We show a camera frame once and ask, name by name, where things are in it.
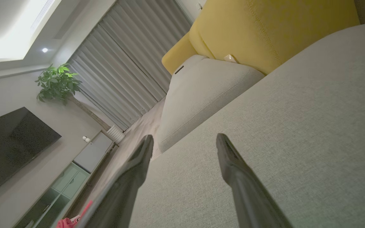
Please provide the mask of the long grey sofa seat cushion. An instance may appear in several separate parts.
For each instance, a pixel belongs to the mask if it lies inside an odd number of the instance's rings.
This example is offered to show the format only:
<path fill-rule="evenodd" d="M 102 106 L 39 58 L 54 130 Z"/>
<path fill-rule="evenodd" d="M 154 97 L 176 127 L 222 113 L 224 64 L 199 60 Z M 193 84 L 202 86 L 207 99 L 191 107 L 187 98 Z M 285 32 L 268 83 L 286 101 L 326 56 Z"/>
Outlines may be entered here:
<path fill-rule="evenodd" d="M 157 132 L 161 152 L 184 138 L 264 77 L 237 63 L 204 58 L 171 78 Z"/>

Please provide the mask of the grey sideboard cabinet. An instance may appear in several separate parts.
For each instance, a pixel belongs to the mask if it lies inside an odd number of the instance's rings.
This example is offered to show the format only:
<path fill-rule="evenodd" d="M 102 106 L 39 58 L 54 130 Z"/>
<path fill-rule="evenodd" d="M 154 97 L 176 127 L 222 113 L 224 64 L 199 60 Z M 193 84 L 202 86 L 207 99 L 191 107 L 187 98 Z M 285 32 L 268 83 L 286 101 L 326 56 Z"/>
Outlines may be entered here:
<path fill-rule="evenodd" d="M 73 162 L 91 174 L 112 145 L 113 140 L 100 132 L 86 144 Z"/>

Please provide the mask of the red jersey with white trim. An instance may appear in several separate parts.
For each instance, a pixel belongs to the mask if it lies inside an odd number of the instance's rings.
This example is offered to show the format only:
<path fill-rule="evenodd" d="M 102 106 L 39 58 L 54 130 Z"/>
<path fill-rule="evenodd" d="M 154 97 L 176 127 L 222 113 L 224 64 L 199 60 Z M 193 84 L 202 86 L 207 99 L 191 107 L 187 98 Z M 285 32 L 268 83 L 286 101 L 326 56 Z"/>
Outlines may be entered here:
<path fill-rule="evenodd" d="M 75 228 L 75 226 L 78 224 L 78 222 L 81 220 L 81 218 L 85 215 L 89 207 L 92 205 L 93 201 L 90 200 L 89 203 L 86 205 L 84 210 L 80 215 L 75 216 L 72 219 L 64 218 L 57 222 L 57 225 L 55 228 Z"/>

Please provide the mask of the white ceiling air vent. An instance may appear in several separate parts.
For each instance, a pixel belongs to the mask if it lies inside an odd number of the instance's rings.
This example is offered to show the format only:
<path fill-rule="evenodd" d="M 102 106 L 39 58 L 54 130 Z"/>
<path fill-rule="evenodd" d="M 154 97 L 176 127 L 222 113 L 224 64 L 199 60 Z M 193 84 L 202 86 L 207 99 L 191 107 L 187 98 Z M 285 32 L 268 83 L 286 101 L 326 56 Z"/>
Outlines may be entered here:
<path fill-rule="evenodd" d="M 39 9 L 38 15 L 35 17 L 30 30 L 34 32 L 36 28 L 40 25 L 42 19 L 47 14 L 48 10 L 52 7 L 56 0 L 37 0 L 37 3 L 40 5 L 37 9 Z"/>

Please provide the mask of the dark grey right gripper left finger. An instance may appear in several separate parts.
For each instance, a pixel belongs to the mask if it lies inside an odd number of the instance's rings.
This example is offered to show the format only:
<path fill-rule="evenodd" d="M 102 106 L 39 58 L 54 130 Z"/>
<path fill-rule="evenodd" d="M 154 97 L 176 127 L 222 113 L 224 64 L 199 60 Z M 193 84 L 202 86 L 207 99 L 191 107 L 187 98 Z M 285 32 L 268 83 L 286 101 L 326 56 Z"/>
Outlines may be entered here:
<path fill-rule="evenodd" d="M 146 180 L 153 145 L 152 135 L 142 138 L 82 216 L 80 228 L 128 228 L 138 189 Z"/>

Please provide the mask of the green potted tree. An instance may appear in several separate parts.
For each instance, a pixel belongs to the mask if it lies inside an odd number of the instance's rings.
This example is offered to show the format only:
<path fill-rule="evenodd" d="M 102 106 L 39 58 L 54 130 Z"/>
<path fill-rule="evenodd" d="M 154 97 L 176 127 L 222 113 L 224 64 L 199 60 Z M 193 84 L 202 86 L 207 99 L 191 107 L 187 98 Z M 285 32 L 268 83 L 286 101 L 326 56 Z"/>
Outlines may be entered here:
<path fill-rule="evenodd" d="M 110 130 L 110 126 L 100 117 L 93 113 L 86 105 L 75 98 L 75 94 L 80 92 L 82 82 L 75 78 L 77 73 L 72 73 L 68 64 L 58 67 L 50 65 L 37 78 L 35 83 L 41 87 L 36 99 L 40 102 L 58 101 L 67 105 L 70 101 L 87 113 L 105 131 Z"/>

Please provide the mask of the black flat screen television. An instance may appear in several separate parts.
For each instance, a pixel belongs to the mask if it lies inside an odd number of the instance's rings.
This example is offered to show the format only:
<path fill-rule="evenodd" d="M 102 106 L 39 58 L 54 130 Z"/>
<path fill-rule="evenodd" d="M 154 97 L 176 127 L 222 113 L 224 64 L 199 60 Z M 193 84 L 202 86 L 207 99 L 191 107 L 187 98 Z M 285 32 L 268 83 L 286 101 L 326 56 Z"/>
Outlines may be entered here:
<path fill-rule="evenodd" d="M 0 116 L 0 187 L 60 138 L 25 107 Z"/>

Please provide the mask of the grey and yellow sofa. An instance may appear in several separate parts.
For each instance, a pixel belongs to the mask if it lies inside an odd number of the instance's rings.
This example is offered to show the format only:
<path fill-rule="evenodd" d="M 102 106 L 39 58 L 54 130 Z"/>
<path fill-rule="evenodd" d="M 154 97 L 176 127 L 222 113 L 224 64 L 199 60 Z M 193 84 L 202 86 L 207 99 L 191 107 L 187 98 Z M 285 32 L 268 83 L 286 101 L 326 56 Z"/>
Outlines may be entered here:
<path fill-rule="evenodd" d="M 129 228 L 239 228 L 218 133 L 294 228 L 365 228 L 365 24 L 313 43 L 151 162 Z"/>

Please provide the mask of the short grey sofa seat cushion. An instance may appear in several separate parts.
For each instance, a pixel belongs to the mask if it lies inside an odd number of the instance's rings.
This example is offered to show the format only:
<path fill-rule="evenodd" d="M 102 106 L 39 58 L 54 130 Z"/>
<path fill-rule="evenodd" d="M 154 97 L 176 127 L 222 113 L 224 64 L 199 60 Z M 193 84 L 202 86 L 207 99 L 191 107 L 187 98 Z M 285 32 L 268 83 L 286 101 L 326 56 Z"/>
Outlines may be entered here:
<path fill-rule="evenodd" d="M 196 66 L 197 64 L 199 64 L 202 60 L 207 59 L 207 56 L 202 56 L 202 55 L 193 55 L 191 57 L 189 57 L 187 60 L 185 60 L 180 66 L 184 65 L 184 68 L 182 68 L 177 74 L 172 74 L 171 75 L 171 82 L 174 81 L 175 79 L 178 78 L 178 76 L 182 76 L 185 73 L 187 73 L 189 70 L 193 69 L 194 66 Z"/>

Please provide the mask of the pale green low cabinet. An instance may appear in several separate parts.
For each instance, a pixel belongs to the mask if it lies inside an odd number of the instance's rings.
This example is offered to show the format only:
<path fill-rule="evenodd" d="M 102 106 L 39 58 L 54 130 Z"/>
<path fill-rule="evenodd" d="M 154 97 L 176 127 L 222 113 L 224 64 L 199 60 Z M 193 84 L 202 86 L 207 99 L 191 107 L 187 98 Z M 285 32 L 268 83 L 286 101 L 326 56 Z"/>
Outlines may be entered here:
<path fill-rule="evenodd" d="M 14 228 L 55 228 L 89 176 L 90 172 L 71 162 Z"/>

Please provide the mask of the white ribbed plant pot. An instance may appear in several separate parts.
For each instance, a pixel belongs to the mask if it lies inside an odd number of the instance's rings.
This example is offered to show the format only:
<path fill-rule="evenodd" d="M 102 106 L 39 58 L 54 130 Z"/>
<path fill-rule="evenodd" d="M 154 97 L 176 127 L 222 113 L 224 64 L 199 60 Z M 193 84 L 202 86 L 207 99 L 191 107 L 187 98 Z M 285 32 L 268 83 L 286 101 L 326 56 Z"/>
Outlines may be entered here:
<path fill-rule="evenodd" d="M 117 145 L 119 145 L 123 141 L 123 139 L 125 138 L 125 134 L 123 133 L 123 131 L 119 127 L 117 127 L 117 125 L 111 126 L 106 131 L 106 134 Z"/>

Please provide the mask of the grey pleated curtain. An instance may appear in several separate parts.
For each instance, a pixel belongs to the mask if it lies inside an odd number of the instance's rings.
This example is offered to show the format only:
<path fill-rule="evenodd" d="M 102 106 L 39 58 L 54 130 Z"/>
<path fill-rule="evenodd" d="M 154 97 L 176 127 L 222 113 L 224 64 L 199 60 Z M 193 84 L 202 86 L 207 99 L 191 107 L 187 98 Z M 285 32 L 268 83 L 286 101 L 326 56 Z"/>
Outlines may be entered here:
<path fill-rule="evenodd" d="M 166 96 L 161 59 L 191 25 L 176 0 L 116 0 L 69 59 L 81 92 L 126 131 Z"/>

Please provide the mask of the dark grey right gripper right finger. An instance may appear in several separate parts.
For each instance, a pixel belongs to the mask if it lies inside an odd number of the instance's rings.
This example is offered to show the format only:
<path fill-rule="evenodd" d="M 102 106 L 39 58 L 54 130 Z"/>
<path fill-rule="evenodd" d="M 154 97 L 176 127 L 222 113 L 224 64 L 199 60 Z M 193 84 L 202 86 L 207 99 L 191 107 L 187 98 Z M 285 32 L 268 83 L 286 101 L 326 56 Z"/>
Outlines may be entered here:
<path fill-rule="evenodd" d="M 232 190 L 239 227 L 293 228 L 226 134 L 217 135 L 216 146 L 222 178 Z"/>

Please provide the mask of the small yellow sofa backrest cushion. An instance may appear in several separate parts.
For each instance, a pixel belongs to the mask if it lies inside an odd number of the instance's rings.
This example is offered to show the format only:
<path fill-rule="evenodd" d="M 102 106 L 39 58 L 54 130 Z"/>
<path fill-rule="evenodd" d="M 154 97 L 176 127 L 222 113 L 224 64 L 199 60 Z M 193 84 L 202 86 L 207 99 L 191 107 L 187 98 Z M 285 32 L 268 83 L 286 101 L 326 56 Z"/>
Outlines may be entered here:
<path fill-rule="evenodd" d="M 188 58 L 198 54 L 197 49 L 191 42 L 201 44 L 202 38 L 198 34 L 187 32 L 161 59 L 165 69 L 172 75 L 178 67 Z"/>

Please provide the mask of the large yellow sofa backrest cushion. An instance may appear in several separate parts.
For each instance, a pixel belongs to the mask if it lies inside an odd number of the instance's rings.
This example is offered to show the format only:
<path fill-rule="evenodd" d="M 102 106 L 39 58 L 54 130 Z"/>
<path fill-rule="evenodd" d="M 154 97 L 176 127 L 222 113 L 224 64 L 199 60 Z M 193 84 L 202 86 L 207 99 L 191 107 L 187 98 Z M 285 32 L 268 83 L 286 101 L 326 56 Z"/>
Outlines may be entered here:
<path fill-rule="evenodd" d="M 269 74 L 306 47 L 359 25 L 354 0 L 207 0 L 188 38 L 198 54 Z"/>

